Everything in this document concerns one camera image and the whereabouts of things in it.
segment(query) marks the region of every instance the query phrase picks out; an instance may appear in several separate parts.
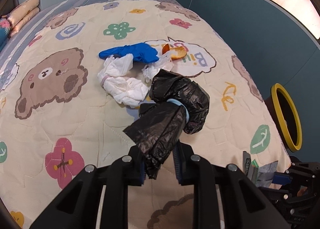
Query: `light blue rubber band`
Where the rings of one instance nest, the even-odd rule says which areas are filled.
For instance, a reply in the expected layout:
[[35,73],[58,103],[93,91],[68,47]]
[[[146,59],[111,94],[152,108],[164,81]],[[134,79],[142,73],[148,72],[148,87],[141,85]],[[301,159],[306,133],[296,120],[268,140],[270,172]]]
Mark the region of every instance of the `light blue rubber band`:
[[186,110],[186,113],[187,113],[186,123],[189,122],[189,118],[190,118],[189,112],[188,112],[188,109],[185,107],[184,104],[182,104],[179,100],[176,100],[176,99],[173,99],[173,98],[169,98],[169,99],[167,100],[167,102],[174,103],[174,104],[176,104],[177,106],[183,106],[184,109]]

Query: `bed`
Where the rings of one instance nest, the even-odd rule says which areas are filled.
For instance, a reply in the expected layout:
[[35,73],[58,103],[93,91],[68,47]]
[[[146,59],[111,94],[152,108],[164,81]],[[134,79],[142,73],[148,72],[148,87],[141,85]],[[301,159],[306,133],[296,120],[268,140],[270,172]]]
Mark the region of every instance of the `bed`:
[[[0,197],[23,229],[85,165],[110,165],[134,145],[123,129],[138,108],[116,103],[97,73],[100,51],[139,42],[184,47],[172,71],[210,96],[203,129],[180,141],[215,165],[241,168],[247,151],[258,166],[290,166],[249,73],[196,13],[175,0],[67,0],[37,14],[0,53]],[[192,201],[169,156],[157,180],[129,188],[129,228],[192,228]]]

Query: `yellow rim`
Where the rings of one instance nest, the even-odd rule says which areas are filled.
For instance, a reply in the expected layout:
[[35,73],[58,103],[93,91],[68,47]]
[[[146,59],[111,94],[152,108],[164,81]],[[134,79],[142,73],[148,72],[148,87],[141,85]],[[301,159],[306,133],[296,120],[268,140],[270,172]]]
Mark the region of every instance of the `yellow rim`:
[[[277,97],[277,91],[279,91],[285,97],[285,99],[289,103],[289,106],[292,110],[294,120],[296,122],[296,127],[297,127],[297,144],[295,144],[292,141],[292,138],[290,136],[290,133],[289,133],[288,127],[286,125],[286,122],[284,120],[282,110],[280,107],[280,103],[279,103],[279,100]],[[302,129],[301,129],[301,123],[300,123],[297,109],[294,106],[294,103],[293,103],[290,95],[288,94],[288,92],[285,90],[285,88],[283,86],[281,86],[279,83],[276,83],[271,88],[271,97],[272,97],[273,105],[275,107],[276,115],[277,115],[277,118],[278,118],[278,121],[280,124],[282,134],[284,136],[285,142],[287,143],[289,149],[292,152],[299,151],[302,146]]]

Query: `pink flower decoration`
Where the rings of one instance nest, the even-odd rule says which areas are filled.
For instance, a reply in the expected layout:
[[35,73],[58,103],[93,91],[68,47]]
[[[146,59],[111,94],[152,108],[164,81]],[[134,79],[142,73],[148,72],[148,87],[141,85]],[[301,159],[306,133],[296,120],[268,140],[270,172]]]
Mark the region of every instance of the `pink flower decoration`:
[[57,140],[53,152],[45,156],[45,168],[50,177],[57,179],[59,187],[64,189],[84,168],[84,160],[78,152],[72,151],[67,138]]
[[9,29],[10,28],[10,23],[6,19],[2,19],[0,21],[0,27]]
[[192,24],[190,24],[190,23],[188,23],[188,22],[185,22],[185,21],[182,21],[182,20],[179,19],[179,18],[175,18],[174,20],[170,20],[169,22],[170,22],[170,24],[174,24],[174,25],[183,27],[183,28],[185,28],[185,29],[188,29],[189,26],[192,26]]
[[31,46],[31,45],[33,45],[37,40],[40,40],[42,38],[42,35],[39,35],[39,36],[37,36],[37,37],[35,37],[30,43],[29,43],[29,47]]

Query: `silver screw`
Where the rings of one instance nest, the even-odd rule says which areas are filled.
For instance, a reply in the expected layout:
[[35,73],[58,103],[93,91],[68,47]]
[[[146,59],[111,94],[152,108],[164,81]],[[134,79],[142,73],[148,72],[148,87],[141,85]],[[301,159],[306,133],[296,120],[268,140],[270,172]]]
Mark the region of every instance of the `silver screw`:
[[194,162],[198,162],[198,161],[200,161],[200,156],[199,155],[197,155],[197,154],[193,154],[193,155],[191,155],[191,158],[190,158],[192,161],[194,161]]
[[94,171],[94,166],[92,164],[87,165],[84,170],[88,173],[93,172]]
[[126,155],[122,157],[123,162],[130,162],[132,160],[132,157],[130,155]]
[[229,164],[229,165],[228,165],[228,169],[229,169],[230,171],[232,171],[232,172],[235,172],[235,171],[237,171],[238,167],[237,167],[237,165],[235,165],[235,164]]

